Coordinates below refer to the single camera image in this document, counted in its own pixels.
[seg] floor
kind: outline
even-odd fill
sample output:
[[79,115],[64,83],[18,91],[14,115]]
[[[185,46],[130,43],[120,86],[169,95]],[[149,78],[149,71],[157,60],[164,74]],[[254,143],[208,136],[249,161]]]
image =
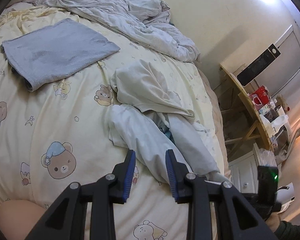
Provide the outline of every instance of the floor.
[[[219,101],[220,110],[227,110],[234,107],[242,106],[240,99],[238,98],[239,91],[225,84],[226,88],[219,88],[215,91]],[[246,112],[238,112],[234,114],[224,114],[223,116],[223,133],[225,140],[242,137],[249,129],[251,123],[249,115]],[[239,158],[242,155],[250,152],[253,148],[255,140],[249,140],[245,142],[237,152],[228,159],[232,161]],[[227,152],[229,153],[235,144],[226,145]]]

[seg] bear with nightcap print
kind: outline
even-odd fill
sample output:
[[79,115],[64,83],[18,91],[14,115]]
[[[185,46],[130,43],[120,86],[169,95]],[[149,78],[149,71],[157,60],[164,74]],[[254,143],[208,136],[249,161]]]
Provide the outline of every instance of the bear with nightcap print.
[[94,100],[102,106],[109,106],[113,104],[113,94],[111,92],[111,86],[100,85],[100,90],[96,92]]
[[41,164],[48,169],[51,177],[63,179],[74,172],[77,162],[72,150],[72,145],[68,142],[63,144],[60,142],[51,143],[47,153],[41,157]]
[[135,226],[133,235],[135,238],[138,238],[138,240],[163,240],[163,237],[168,234],[154,223],[145,220],[142,225]]

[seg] beige wall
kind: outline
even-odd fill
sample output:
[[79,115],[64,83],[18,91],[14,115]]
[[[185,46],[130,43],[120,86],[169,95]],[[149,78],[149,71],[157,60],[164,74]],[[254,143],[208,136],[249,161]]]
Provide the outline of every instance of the beige wall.
[[219,63],[236,70],[250,64],[294,23],[281,0],[165,0],[171,21],[201,52],[197,65],[212,88]]

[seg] cabinet drawer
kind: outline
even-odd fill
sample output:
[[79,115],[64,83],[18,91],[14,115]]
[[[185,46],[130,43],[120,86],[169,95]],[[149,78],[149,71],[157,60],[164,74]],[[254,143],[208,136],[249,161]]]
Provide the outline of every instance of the cabinet drawer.
[[257,163],[254,156],[250,156],[231,166],[233,184],[242,193],[257,193]]

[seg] folded towel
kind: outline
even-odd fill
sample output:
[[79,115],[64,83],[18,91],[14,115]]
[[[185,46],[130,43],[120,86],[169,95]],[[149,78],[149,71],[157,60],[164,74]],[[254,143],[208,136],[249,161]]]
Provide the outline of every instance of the folded towel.
[[71,19],[4,41],[2,48],[30,92],[120,50],[100,33]]

